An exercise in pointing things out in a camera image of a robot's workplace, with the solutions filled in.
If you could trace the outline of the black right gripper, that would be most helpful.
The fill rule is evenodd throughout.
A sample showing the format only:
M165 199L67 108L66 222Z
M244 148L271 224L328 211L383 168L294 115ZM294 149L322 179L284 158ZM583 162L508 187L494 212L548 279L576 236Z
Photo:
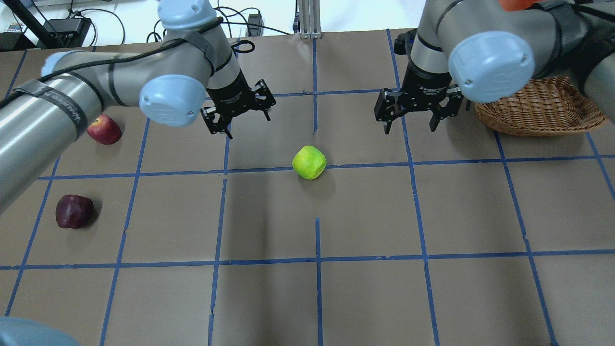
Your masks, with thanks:
M452 85L448 72L426 72L416 65L408 65L398 91L383 88L375 104L375 120L383 123L384 133L390 134L393 122L409 112L431 111L431 132L440 121L459 113L464 96L458 85Z

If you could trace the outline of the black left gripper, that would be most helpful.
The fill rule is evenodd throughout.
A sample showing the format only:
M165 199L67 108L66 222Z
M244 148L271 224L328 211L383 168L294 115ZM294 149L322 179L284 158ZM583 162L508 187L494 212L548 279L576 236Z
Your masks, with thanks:
M233 140L233 118L248 111L262 111L271 121L271 107L277 104L273 93L263 79L250 87L246 80L238 79L223 88L206 88L213 107L203 107L200 112L211 134L224 134Z

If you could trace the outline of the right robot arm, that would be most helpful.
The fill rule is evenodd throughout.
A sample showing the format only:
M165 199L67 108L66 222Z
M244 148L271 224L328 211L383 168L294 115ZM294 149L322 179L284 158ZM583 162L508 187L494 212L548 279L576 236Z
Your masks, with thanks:
M431 111L435 131L463 99L491 103L561 74L614 119L612 0L541 0L515 11L498 0L428 0L394 50L408 63L398 91L378 94L375 120L386 134L409 112Z

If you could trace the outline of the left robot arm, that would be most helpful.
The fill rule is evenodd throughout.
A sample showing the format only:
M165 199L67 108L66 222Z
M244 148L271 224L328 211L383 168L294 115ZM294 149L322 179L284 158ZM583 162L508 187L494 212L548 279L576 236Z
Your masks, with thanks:
M141 54L53 53L41 77L1 103L0 197L5 211L109 107L138 107L156 123L191 124L229 135L233 118L268 115L275 98L265 81L249 86L222 18L207 0L161 0L167 35Z

